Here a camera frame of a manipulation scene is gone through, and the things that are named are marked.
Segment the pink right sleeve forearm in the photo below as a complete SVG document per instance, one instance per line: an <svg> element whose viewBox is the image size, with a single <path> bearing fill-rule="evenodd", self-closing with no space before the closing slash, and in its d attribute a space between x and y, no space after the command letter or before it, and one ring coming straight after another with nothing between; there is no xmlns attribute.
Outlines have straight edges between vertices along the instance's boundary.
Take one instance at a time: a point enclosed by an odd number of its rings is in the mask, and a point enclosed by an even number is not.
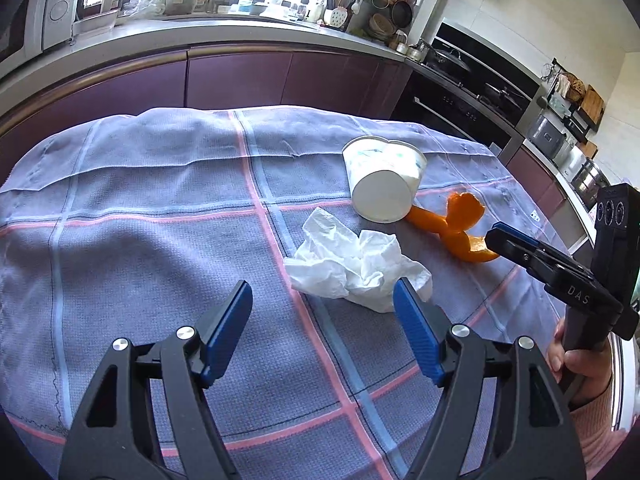
<svg viewBox="0 0 640 480"><path fill-rule="evenodd" d="M612 429L612 387L581 408L572 411L572 419L584 456L586 475L592 480L612 460L628 432Z"/></svg>

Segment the right hand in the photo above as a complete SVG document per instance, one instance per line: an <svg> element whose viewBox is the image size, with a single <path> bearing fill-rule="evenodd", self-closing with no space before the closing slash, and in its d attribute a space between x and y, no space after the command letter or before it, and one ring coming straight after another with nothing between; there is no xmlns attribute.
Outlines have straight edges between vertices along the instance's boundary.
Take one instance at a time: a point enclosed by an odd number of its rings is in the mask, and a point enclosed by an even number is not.
<svg viewBox="0 0 640 480"><path fill-rule="evenodd" d="M600 350L565 350L562 345L564 332L565 318L561 318L547 350L547 362L558 382L564 372L582 376L582 385L568 401L574 410L605 393L612 378L612 352L608 341Z"/></svg>

